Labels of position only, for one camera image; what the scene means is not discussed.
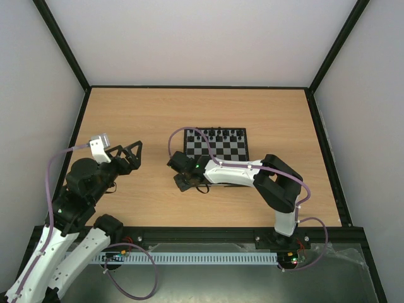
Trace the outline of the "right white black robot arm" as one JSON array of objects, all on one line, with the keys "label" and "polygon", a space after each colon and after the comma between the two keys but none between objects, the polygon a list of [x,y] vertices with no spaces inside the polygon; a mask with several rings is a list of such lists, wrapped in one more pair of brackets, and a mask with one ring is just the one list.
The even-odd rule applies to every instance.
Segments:
[{"label": "right white black robot arm", "polygon": [[275,211],[275,239],[282,247],[297,240],[297,200],[304,187],[303,178],[275,155],[262,160],[222,160],[203,155],[197,160],[177,151],[167,163],[177,172],[175,183],[184,192],[201,185],[230,184],[257,190]]}]

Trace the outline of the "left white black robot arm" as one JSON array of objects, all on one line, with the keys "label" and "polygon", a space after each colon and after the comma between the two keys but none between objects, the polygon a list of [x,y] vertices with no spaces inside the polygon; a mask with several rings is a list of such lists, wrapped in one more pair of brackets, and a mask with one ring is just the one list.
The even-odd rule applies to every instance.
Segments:
[{"label": "left white black robot arm", "polygon": [[52,202],[37,247],[13,286],[1,296],[1,302],[60,301],[90,261],[120,239],[122,222],[102,215],[82,242],[67,252],[117,177],[129,175],[141,165],[141,141],[110,148],[107,139],[94,136],[87,146],[92,157],[72,164],[66,185]]}]

